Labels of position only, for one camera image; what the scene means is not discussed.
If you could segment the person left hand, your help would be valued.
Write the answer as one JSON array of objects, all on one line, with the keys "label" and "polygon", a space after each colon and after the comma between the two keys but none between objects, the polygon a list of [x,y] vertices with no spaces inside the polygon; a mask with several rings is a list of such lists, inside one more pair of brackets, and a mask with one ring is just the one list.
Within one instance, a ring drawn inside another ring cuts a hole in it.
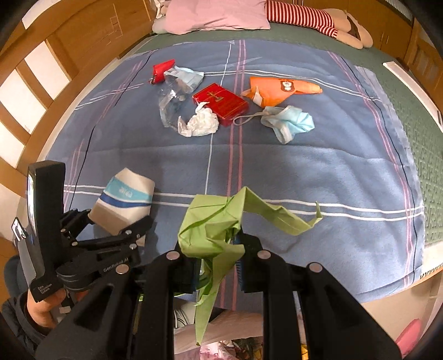
[{"label": "person left hand", "polygon": [[26,311],[30,319],[35,323],[35,328],[41,328],[46,331],[56,327],[57,322],[54,320],[51,311],[61,305],[67,297],[67,294],[67,291],[62,288],[44,300],[36,302],[31,291],[28,291]]}]

